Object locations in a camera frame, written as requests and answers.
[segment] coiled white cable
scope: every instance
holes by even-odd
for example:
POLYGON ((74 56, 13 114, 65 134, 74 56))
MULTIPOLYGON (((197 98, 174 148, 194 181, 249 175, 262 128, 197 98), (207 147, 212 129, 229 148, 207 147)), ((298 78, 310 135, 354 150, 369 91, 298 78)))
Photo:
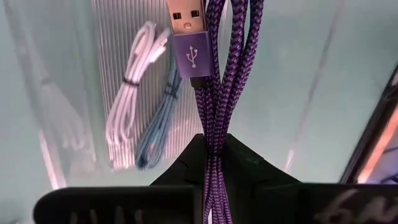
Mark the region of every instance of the coiled white cable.
POLYGON ((165 29, 156 38, 155 27, 154 23, 147 21, 132 43, 124 82, 106 121, 106 140, 109 144, 121 145, 130 140, 130 130, 136 113, 138 84, 149 64, 154 63, 166 50, 164 45, 170 30, 165 29))

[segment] metal usb tip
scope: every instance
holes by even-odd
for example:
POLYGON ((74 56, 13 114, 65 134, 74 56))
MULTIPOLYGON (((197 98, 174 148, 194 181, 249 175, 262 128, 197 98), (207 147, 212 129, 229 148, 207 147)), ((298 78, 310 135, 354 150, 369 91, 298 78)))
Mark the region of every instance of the metal usb tip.
POLYGON ((203 0, 166 0, 174 35, 206 31, 203 0))

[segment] coiled blue cable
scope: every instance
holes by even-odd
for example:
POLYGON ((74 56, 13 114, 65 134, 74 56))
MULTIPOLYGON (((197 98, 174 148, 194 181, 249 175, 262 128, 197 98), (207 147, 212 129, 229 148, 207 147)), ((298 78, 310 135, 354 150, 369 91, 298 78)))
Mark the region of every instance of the coiled blue cable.
POLYGON ((134 151, 134 159, 138 169, 153 168, 160 161, 165 151, 169 126, 174 113, 175 103, 180 93, 181 81, 182 79, 173 62, 167 78, 162 103, 134 151))

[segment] usb connector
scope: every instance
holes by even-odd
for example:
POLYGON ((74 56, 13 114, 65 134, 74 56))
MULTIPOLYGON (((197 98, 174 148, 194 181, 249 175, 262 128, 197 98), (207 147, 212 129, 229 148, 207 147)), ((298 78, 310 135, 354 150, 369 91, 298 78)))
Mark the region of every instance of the usb connector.
POLYGON ((166 0, 174 55, 182 78, 205 77, 213 68, 203 0, 166 0))
POLYGON ((167 0, 174 35, 206 31, 202 2, 202 0, 167 0))

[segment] glass surface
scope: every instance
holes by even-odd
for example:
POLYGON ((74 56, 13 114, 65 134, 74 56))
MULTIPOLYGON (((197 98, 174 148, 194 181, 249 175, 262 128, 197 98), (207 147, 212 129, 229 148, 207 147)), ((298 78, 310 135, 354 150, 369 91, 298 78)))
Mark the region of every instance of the glass surface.
MULTIPOLYGON (((231 32, 231 7, 225 8, 221 68, 231 32)), ((265 1, 256 61, 229 132, 278 168, 290 167, 288 173, 301 181, 336 182, 398 58, 397 11, 395 0, 265 1)), ((192 88, 184 82, 168 156, 145 171, 134 164, 115 167, 109 159, 104 124, 126 50, 144 21, 167 27, 167 16, 161 0, 1 1, 2 222, 29 222, 34 203, 52 189, 147 185, 201 132, 192 88)), ((143 81, 138 132, 161 99, 169 55, 161 56, 143 81)))

